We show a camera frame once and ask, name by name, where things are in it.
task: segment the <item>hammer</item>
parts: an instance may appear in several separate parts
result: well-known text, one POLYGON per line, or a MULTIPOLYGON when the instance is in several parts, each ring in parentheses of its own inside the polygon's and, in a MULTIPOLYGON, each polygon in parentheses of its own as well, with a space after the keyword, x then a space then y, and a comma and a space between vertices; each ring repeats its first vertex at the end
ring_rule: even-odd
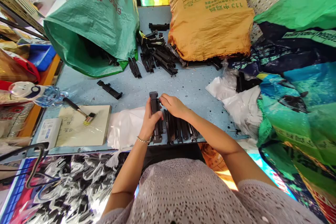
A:
POLYGON ((77 110, 79 113, 81 113, 83 116, 85 116, 85 120, 83 122, 84 125, 89 125, 93 118, 95 117, 95 113, 90 113, 89 115, 85 114, 75 103, 70 101, 70 99, 64 97, 63 101, 68 103, 70 107, 72 107, 74 110, 77 110))

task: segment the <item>wooden shelf edge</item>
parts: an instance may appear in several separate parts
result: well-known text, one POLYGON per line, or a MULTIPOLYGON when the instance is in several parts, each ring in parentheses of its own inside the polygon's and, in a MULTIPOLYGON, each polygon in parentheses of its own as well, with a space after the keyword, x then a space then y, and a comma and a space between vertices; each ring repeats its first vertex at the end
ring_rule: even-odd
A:
MULTIPOLYGON (((56 54, 56 56, 54 57, 52 63, 50 64, 50 66, 48 67, 48 69, 44 72, 41 72, 41 81, 39 83, 39 85, 44 85, 44 86, 50 86, 52 83, 52 79, 55 75, 56 69, 58 67, 58 64, 60 63, 60 57, 58 56, 58 54, 56 54)), ((40 114, 41 111, 40 106, 38 105, 34 105, 33 108, 31 109, 28 117, 25 120, 25 126, 23 128, 23 130, 20 131, 20 133, 18 134, 18 137, 30 137, 32 136, 37 118, 40 114)))

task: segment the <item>bottle cap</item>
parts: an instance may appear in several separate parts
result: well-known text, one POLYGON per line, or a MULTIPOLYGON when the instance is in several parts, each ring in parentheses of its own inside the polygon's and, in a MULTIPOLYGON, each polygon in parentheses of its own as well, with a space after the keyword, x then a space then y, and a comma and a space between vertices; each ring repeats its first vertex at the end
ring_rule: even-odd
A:
POLYGON ((15 82, 9 86, 8 90, 16 97, 24 97, 28 100, 35 100, 43 95, 45 87, 35 85, 31 82, 15 82))

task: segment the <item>hammer head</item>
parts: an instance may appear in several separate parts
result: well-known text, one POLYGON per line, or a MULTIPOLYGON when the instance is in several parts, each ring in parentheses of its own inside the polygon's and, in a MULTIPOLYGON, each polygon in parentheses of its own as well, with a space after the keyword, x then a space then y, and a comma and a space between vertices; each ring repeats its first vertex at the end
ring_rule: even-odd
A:
POLYGON ((84 125, 89 125, 95 116, 96 116, 95 113, 90 113, 90 114, 85 118, 85 121, 83 122, 83 124, 84 124, 84 125))

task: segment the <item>plastic bin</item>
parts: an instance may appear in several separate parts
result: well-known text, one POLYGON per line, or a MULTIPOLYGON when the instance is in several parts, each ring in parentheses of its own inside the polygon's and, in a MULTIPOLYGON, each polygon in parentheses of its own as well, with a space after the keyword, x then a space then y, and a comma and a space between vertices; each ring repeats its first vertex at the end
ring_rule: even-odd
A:
POLYGON ((51 45, 31 44, 28 60, 36 66, 38 71, 45 71, 55 55, 56 51, 51 45))

